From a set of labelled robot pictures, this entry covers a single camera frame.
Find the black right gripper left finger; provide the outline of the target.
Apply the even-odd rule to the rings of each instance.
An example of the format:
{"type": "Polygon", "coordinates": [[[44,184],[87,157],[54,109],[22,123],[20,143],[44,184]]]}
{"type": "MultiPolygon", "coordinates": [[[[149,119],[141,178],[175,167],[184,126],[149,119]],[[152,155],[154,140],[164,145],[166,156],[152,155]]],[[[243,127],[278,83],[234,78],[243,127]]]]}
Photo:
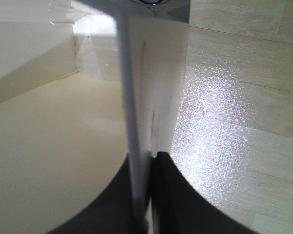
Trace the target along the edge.
{"type": "Polygon", "coordinates": [[[51,234],[135,234],[129,160],[126,157],[108,186],[85,209],[51,234]]]}

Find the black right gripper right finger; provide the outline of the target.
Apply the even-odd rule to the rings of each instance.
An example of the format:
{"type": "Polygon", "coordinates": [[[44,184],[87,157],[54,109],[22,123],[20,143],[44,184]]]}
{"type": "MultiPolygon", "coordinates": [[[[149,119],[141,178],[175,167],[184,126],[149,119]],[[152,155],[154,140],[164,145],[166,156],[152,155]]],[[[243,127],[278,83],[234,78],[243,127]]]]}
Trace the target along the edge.
{"type": "Polygon", "coordinates": [[[196,192],[167,152],[152,160],[150,188],[155,234],[253,233],[196,192]]]}

